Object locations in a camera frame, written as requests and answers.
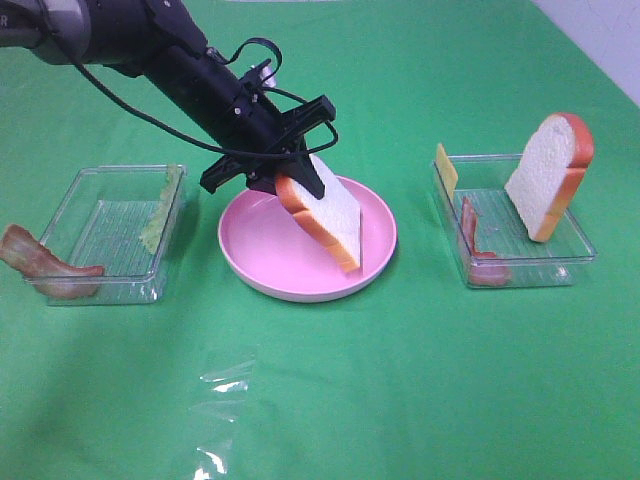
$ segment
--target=robotic arm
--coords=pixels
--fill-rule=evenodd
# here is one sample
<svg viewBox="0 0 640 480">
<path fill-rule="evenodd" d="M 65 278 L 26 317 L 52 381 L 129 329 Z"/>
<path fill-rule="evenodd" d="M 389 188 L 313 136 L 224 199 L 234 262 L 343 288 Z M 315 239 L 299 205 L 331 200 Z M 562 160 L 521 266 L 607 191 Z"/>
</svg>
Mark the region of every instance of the robotic arm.
<svg viewBox="0 0 640 480">
<path fill-rule="evenodd" d="M 273 43 L 257 38 L 243 46 L 247 43 L 270 48 L 279 67 L 281 55 Z M 337 141 L 331 102 L 320 96 L 280 112 L 266 96 L 269 75 L 262 72 L 270 60 L 238 79 L 226 66 L 230 61 L 207 45 L 180 0 L 0 0 L 2 46 L 29 48 L 51 64 L 73 64 L 107 94 L 84 64 L 147 77 L 220 145 L 208 146 L 224 156 L 200 179 L 210 193 L 244 173 L 249 188 L 274 194 L 274 175 L 283 172 L 316 198 L 324 196 L 309 153 Z M 321 124 L 334 134 L 333 141 L 307 149 L 304 134 Z"/>
</svg>

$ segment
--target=transparent tray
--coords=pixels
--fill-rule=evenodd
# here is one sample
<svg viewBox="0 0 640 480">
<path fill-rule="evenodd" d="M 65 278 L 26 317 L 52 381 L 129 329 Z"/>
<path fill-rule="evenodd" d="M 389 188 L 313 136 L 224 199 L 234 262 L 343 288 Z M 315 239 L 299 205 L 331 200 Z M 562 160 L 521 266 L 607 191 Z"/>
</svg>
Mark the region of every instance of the transparent tray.
<svg viewBox="0 0 640 480">
<path fill-rule="evenodd" d="M 48 298 L 50 305 L 152 303 L 164 293 L 165 254 L 184 205 L 182 165 L 114 165 L 78 172 L 40 238 L 61 260 L 75 266 L 103 265 L 103 276 L 24 277 L 33 285 L 95 285 L 91 296 Z M 154 253 L 140 240 L 162 208 Z"/>
<path fill-rule="evenodd" d="M 453 201 L 446 190 L 446 172 L 433 163 L 435 204 L 447 233 L 463 281 L 470 288 L 543 287 L 573 285 L 596 250 L 570 210 L 565 211 L 551 239 L 529 239 L 504 184 L 521 155 L 449 156 L 458 174 Z M 461 224 L 462 202 L 469 198 L 477 213 L 476 251 L 494 252 L 496 258 L 475 254 Z M 504 281 L 486 284 L 478 277 L 498 272 Z"/>
</svg>

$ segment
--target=green tablecloth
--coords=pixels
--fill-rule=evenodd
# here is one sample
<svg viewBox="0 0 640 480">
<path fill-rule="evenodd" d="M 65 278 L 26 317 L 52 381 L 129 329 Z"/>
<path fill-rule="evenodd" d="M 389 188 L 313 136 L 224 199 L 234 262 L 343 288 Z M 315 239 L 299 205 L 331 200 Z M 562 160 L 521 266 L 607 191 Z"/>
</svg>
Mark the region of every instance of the green tablecloth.
<svg viewBox="0 0 640 480">
<path fill-rule="evenodd" d="M 638 107 L 524 0 L 187 5 L 223 53 L 268 37 L 285 55 L 280 86 L 331 98 L 341 141 L 323 158 L 387 201 L 395 257 L 334 302 L 254 291 L 216 238 L 238 178 L 191 205 L 155 304 L 48 307 L 0 265 L 0 478 L 171 478 L 196 446 L 185 412 L 208 359 L 247 348 L 230 478 L 640 477 Z M 238 74 L 265 57 L 247 52 Z M 71 67 L 16 49 L 0 62 L 0 225 L 39 235 L 85 166 L 182 162 L 198 191 L 214 156 Z M 206 138 L 146 80 L 92 70 Z M 431 200 L 437 142 L 518 152 L 560 110 L 596 139 L 572 210 L 598 259 L 572 287 L 467 289 Z"/>
</svg>

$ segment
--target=toy bread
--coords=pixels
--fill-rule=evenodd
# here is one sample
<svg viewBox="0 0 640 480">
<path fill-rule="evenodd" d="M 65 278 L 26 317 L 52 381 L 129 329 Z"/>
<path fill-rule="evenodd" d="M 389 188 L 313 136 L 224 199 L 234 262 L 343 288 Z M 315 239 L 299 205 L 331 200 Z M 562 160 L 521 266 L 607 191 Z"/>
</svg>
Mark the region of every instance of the toy bread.
<svg viewBox="0 0 640 480">
<path fill-rule="evenodd" d="M 593 154 L 589 128 L 572 113 L 550 115 L 529 139 L 505 190 L 531 240 L 549 240 Z"/>
<path fill-rule="evenodd" d="M 276 175 L 276 193 L 295 221 L 319 242 L 344 272 L 360 268 L 360 204 L 320 158 L 310 155 L 325 194 L 318 200 L 292 178 Z"/>
</svg>

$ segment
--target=pink plate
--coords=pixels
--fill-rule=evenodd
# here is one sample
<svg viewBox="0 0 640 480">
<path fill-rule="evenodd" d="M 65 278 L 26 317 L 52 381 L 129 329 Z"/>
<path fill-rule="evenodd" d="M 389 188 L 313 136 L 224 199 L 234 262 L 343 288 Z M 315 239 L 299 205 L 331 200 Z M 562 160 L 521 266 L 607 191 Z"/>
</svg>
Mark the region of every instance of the pink plate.
<svg viewBox="0 0 640 480">
<path fill-rule="evenodd" d="M 218 224 L 220 248 L 233 271 L 256 290 L 292 302 L 324 302 L 366 287 L 396 246 L 396 221 L 364 185 L 339 177 L 362 209 L 362 266 L 345 274 L 333 257 L 282 207 L 278 197 L 245 190 Z"/>
</svg>

